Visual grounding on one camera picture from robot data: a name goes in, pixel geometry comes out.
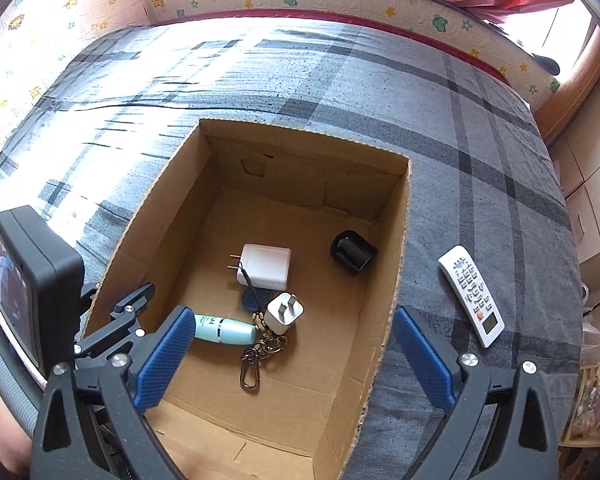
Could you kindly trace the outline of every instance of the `metal screw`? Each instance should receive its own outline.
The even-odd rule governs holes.
[[[535,374],[537,370],[536,365],[533,364],[531,361],[523,362],[522,369],[528,374]]]
[[[462,354],[460,361],[464,366],[475,366],[478,364],[478,356],[476,354]]]
[[[67,363],[58,363],[56,366],[54,366],[55,375],[62,375],[67,371],[69,371],[69,365]]]
[[[127,361],[129,361],[129,356],[126,354],[115,354],[111,358],[111,364],[114,365],[116,368],[123,367],[124,365],[126,365]]]

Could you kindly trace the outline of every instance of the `white charger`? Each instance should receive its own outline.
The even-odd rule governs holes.
[[[283,335],[289,330],[302,313],[304,308],[293,294],[283,292],[274,298],[264,313],[264,322],[277,335]]]
[[[231,257],[240,260],[240,264],[249,276],[253,286],[257,288],[270,288],[271,290],[286,290],[291,249],[268,245],[245,244],[240,256],[231,254]],[[240,267],[228,267],[236,269],[238,283],[246,286],[249,285]]]

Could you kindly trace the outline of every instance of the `bedsheet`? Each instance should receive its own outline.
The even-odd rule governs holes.
[[[92,43],[0,154],[0,210],[31,204],[101,278],[153,179],[199,118],[304,128],[407,154],[399,304],[491,365],[538,365],[558,435],[580,351],[579,270],[525,102],[435,48],[372,28],[227,18],[127,28]],[[477,343],[437,259],[474,256],[506,330]],[[442,418],[389,339],[345,479],[399,479]],[[477,436],[489,423],[485,410]],[[472,442],[467,454],[477,455]],[[457,474],[466,476],[464,462]]]

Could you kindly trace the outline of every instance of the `remote control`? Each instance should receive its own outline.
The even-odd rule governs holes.
[[[456,245],[438,262],[462,303],[484,348],[504,330],[504,322],[480,271],[466,249]]]

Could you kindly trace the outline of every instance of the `patterned wallpaper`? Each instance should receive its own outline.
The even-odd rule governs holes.
[[[531,56],[459,10],[432,0],[146,0],[152,23],[204,12],[304,9],[359,16],[417,32],[480,58],[504,74],[536,110],[559,83]]]
[[[85,46],[148,23],[144,0],[13,0],[0,18],[0,150]]]

